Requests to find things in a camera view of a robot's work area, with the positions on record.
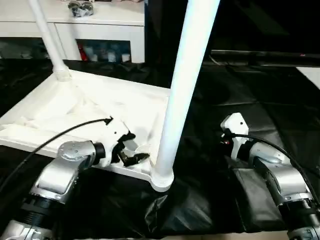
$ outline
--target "red object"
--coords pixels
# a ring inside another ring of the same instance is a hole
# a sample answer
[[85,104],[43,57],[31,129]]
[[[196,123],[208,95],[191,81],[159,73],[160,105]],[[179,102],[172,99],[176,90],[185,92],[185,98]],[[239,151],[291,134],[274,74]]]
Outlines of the red object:
[[81,60],[82,61],[88,61],[88,57],[84,51],[84,47],[82,46],[82,44],[78,43],[78,49],[80,52],[80,56],[81,56]]

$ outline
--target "wrinkled plastic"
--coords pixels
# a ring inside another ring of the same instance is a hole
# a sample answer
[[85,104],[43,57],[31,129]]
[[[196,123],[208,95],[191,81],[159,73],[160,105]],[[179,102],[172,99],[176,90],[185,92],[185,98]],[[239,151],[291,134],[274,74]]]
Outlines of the wrinkled plastic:
[[[160,87],[169,87],[172,79],[170,72],[143,65],[66,64],[72,70]],[[0,63],[0,114],[51,71],[47,61]],[[285,147],[298,161],[315,168],[320,156],[319,91],[295,68],[204,66],[170,190],[155,192],[146,181],[89,169],[81,175],[55,233],[63,239],[110,239],[284,230],[261,177],[245,167],[228,169],[219,146],[220,123],[228,114],[240,112],[251,134]],[[0,146],[0,183],[26,154]],[[49,161],[35,156],[0,196],[0,232]],[[309,177],[317,191],[319,181]]]

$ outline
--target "shelf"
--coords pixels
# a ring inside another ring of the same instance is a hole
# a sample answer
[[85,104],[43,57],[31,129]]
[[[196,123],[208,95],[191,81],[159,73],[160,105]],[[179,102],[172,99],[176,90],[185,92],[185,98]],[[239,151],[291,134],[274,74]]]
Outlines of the shelf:
[[[145,4],[132,1],[95,2],[92,16],[75,18],[68,9],[69,1],[40,0],[49,23],[145,25]],[[0,0],[0,22],[35,22],[28,0]]]

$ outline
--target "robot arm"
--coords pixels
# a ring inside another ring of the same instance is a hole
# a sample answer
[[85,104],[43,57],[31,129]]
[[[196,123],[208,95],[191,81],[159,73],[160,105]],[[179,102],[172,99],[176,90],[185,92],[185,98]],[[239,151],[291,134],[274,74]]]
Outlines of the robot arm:
[[130,166],[149,156],[138,153],[129,157],[124,153],[124,142],[132,141],[135,135],[123,122],[111,119],[102,131],[100,142],[69,141],[59,147],[56,158],[42,170],[0,240],[51,239],[54,223],[72,194],[79,173],[93,165],[106,167],[120,160]]
[[[233,113],[221,128],[234,134],[248,134],[249,128],[240,113]],[[282,152],[262,142],[245,137],[233,140],[231,159],[248,161],[250,167],[265,179],[266,185],[291,240],[319,240],[320,221],[317,206],[301,173]]]

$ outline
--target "black cable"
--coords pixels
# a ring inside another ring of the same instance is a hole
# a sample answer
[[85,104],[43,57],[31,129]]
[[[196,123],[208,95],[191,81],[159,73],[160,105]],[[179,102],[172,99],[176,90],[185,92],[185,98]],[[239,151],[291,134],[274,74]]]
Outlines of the black cable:
[[298,161],[290,154],[288,153],[286,150],[284,150],[283,148],[279,147],[278,145],[268,141],[268,140],[265,140],[263,138],[260,138],[260,137],[257,137],[257,136],[252,136],[252,135],[245,135],[245,134],[236,134],[236,133],[231,133],[231,134],[227,134],[226,137],[231,137],[231,138],[236,138],[236,137],[241,137],[241,138],[247,138],[247,139],[253,139],[257,142],[261,142],[261,143],[265,143],[275,149],[277,149],[279,152],[283,153],[284,155],[286,155],[290,161],[293,162],[293,166],[295,168],[297,168],[297,170],[301,173],[306,185],[309,187],[309,190],[317,204],[317,207],[319,208],[320,207],[320,201],[319,201],[319,198],[316,194],[316,191],[315,189],[312,187],[304,169],[301,167],[301,165],[298,163]]
[[54,137],[50,138],[48,141],[46,141],[45,143],[41,144],[40,146],[38,146],[35,150],[33,150],[32,152],[29,153],[28,156],[26,156],[26,158],[20,162],[20,164],[9,174],[9,176],[4,180],[4,182],[1,184],[0,186],[0,193],[4,190],[4,188],[6,187],[6,185],[8,184],[8,182],[10,181],[10,179],[17,173],[17,171],[33,156],[35,155],[40,149],[42,149],[44,146],[46,146],[47,144],[51,143],[52,141],[56,140],[57,138],[61,137],[62,135],[74,130],[74,129],[77,129],[77,128],[80,128],[84,125],[88,125],[88,124],[94,124],[94,123],[98,123],[98,122],[105,122],[106,124],[108,124],[110,121],[112,120],[111,119],[108,119],[108,118],[102,118],[102,119],[97,119],[97,120],[92,120],[92,121],[86,121],[84,123],[81,123],[79,125],[76,125],[76,126],[73,126],[57,135],[55,135]]

